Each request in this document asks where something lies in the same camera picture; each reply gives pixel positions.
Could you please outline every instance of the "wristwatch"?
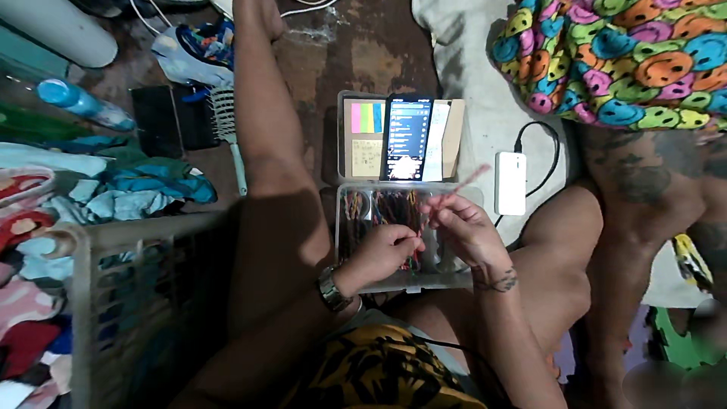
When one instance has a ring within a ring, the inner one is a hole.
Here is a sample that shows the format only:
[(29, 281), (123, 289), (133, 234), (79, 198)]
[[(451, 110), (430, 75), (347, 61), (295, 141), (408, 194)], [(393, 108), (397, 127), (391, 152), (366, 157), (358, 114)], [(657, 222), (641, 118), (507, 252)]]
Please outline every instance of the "wristwatch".
[(321, 298), (329, 310), (341, 312), (353, 302), (353, 297), (346, 298), (333, 283), (333, 271), (338, 266), (326, 267), (318, 278), (318, 289), (321, 291)]

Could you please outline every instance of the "colorful sticky notes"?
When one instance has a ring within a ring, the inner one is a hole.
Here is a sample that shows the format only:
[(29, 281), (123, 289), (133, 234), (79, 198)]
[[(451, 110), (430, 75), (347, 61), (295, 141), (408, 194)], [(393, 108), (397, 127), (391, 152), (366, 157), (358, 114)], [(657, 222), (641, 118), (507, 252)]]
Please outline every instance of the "colorful sticky notes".
[(384, 133), (382, 103), (352, 103), (351, 133)]

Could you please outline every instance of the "laundry basket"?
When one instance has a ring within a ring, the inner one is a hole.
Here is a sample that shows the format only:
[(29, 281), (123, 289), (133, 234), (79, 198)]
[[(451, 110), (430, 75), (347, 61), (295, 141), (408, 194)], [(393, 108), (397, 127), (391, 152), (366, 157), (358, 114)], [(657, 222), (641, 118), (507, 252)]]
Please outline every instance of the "laundry basket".
[(74, 409), (165, 407), (222, 345), (225, 245), (234, 243), (220, 233), (224, 220), (199, 213), (53, 228), (74, 257)]

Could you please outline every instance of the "smiley face fabric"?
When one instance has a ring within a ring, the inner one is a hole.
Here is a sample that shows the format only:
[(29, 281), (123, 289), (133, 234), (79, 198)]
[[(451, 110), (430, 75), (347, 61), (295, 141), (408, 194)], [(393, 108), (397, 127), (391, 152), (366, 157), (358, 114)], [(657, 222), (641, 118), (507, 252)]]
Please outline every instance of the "smiley face fabric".
[(726, 0), (522, 0), (491, 54), (539, 114), (625, 130), (720, 130), (726, 22)]

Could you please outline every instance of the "phone screen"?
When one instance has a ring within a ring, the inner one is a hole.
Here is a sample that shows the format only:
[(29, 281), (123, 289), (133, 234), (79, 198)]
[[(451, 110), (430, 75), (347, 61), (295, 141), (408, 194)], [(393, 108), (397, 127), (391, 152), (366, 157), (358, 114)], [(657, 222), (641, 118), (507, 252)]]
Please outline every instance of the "phone screen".
[(387, 106), (386, 180), (421, 180), (432, 100), (394, 98)]

